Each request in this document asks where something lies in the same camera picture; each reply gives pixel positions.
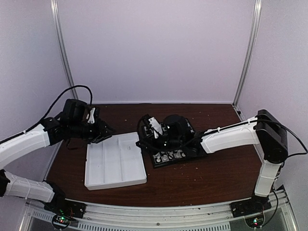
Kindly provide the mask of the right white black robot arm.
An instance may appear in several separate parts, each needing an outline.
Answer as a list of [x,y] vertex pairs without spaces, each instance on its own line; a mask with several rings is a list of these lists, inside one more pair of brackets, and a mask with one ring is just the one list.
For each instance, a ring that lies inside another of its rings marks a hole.
[[287,132],[267,110],[259,110],[246,121],[196,131],[180,115],[169,115],[162,122],[146,114],[137,123],[136,145],[152,156],[154,167],[201,158],[217,151],[246,145],[260,145],[263,161],[252,197],[233,203],[233,211],[247,208],[250,212],[269,207],[269,194],[283,162],[288,157]]

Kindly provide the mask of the white plastic compartment tray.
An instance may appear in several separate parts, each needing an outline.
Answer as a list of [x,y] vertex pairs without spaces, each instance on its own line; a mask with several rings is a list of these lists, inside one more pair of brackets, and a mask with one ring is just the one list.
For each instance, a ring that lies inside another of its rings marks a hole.
[[102,190],[147,182],[141,154],[136,146],[137,132],[114,135],[98,144],[87,146],[84,185]]

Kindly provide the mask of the black grey chess board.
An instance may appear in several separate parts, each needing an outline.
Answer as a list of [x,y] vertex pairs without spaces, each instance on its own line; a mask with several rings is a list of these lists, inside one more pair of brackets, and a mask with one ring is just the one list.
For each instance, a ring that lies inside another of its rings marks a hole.
[[[195,131],[195,129],[192,127],[191,123],[189,122],[189,120],[183,116],[179,116],[179,115],[171,115],[171,116],[168,116],[166,117],[163,122],[159,122],[159,124],[161,125],[162,129],[163,129],[163,135],[184,135],[184,136],[188,136],[189,134],[195,134],[196,136],[198,136],[198,133]],[[142,126],[142,137],[140,138],[140,141],[143,137],[145,136],[149,136],[154,133],[149,130],[145,124]],[[194,158],[201,158],[201,157],[204,157],[206,156],[206,152],[202,149],[201,147],[201,144],[199,146],[199,149],[194,149],[194,148],[191,148],[191,149],[185,149],[185,150],[182,150],[182,149],[179,149],[179,150],[174,150],[174,151],[171,151],[171,152],[153,152],[151,150],[145,150],[145,149],[142,149],[144,151],[146,151],[147,153],[149,153],[152,157],[151,157],[151,160],[152,160],[152,164],[153,164],[153,167],[154,168],[158,168],[158,167],[164,167],[164,166],[168,166],[168,165],[172,165],[172,164],[176,164],[178,162],[181,162],[181,161],[188,161],[188,160],[191,160],[191,159],[194,159]],[[180,154],[181,153],[185,153],[185,157],[182,157],[181,155],[181,158],[176,158],[175,157],[175,154],[179,152]],[[167,155],[168,154],[173,154],[174,158],[173,159],[169,159],[168,157],[168,161],[166,162],[163,162],[161,160],[160,163],[158,163],[156,161],[156,158],[158,156],[163,156],[163,155]]]

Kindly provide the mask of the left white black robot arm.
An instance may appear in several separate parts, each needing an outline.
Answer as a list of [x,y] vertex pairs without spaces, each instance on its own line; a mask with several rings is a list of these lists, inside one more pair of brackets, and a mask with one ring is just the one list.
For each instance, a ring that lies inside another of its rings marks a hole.
[[88,144],[110,138],[114,129],[99,117],[100,109],[68,99],[56,117],[41,119],[29,131],[23,131],[0,143],[0,195],[38,200],[51,205],[59,214],[69,210],[65,193],[55,184],[19,177],[5,170],[11,162],[36,150],[70,139]]

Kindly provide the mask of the right aluminium frame post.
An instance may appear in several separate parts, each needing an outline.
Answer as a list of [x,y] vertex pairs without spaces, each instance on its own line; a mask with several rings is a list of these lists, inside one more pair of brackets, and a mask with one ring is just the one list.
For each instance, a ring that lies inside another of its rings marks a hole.
[[262,14],[262,0],[255,0],[252,23],[251,23],[251,30],[250,30],[247,49],[246,49],[246,55],[244,58],[244,64],[243,64],[243,68],[241,71],[241,76],[240,76],[240,80],[238,83],[237,91],[236,91],[236,94],[233,100],[233,106],[235,108],[239,107],[240,97],[244,89],[246,78],[248,76],[249,67],[252,61],[254,46],[257,40],[261,14]]

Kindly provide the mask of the aluminium frame post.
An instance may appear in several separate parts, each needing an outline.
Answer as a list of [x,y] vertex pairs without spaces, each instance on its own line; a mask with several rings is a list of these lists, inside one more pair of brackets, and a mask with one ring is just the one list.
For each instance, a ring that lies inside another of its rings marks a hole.
[[60,56],[61,60],[63,63],[64,67],[64,73],[68,82],[69,87],[73,87],[74,80],[72,77],[70,65],[69,65],[69,60],[67,57],[67,52],[65,49],[65,43],[64,43],[64,37],[63,37],[63,32],[62,32],[62,27],[61,27],[61,20],[60,20],[60,14],[59,14],[59,7],[58,7],[58,1],[57,0],[51,0],[51,13],[53,16],[53,21],[56,29],[56,34],[57,34],[57,39],[58,39],[58,44],[59,44],[59,49],[60,49]]
[[252,61],[254,46],[257,40],[261,14],[262,14],[262,0],[255,0],[252,23],[251,23],[251,30],[250,30],[247,49],[246,49],[246,55],[244,58],[244,64],[243,64],[243,68],[241,71],[241,76],[240,76],[240,80],[238,83],[237,91],[236,91],[236,94],[233,100],[233,106],[235,108],[239,107],[240,97],[244,89],[246,78],[248,76],[249,67]]

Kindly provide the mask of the front aluminium rail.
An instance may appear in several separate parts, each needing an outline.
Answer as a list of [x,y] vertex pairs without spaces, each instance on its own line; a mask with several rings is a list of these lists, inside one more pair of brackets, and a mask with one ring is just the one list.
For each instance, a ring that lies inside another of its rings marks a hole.
[[235,217],[230,202],[172,207],[132,207],[86,203],[84,217],[67,231],[252,231],[253,218],[264,219],[261,231],[296,231],[298,226],[283,190],[269,197],[271,208]]

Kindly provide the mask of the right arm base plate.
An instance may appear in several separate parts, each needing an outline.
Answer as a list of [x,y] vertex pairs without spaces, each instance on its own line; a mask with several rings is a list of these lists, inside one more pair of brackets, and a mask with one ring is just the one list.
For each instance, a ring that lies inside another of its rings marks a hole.
[[234,218],[248,216],[254,213],[261,213],[264,210],[272,208],[271,203],[267,201],[258,201],[248,199],[230,204],[231,212]]

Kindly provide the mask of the left aluminium frame post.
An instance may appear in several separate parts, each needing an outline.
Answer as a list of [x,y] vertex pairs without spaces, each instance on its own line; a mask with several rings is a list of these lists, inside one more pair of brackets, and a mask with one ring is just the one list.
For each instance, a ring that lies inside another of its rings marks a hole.
[[58,44],[59,44],[59,49],[60,49],[60,56],[61,60],[63,63],[64,67],[64,73],[68,82],[69,87],[73,87],[74,80],[72,77],[70,65],[69,65],[69,60],[67,57],[67,52],[65,49],[65,43],[64,43],[64,37],[63,37],[63,32],[62,32],[62,27],[61,27],[61,20],[60,20],[60,14],[59,14],[59,7],[58,7],[58,1],[57,0],[51,0],[51,13],[53,16],[53,21],[56,29],[56,34],[57,34],[57,39],[58,39]]

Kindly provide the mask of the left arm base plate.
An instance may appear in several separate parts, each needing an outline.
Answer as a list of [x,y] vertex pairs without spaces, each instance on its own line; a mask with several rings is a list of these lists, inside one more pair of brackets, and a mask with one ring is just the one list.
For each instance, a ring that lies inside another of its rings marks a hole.
[[61,205],[46,202],[43,202],[43,204],[45,210],[67,218],[83,218],[86,209],[85,203],[69,200],[65,200],[64,204]]

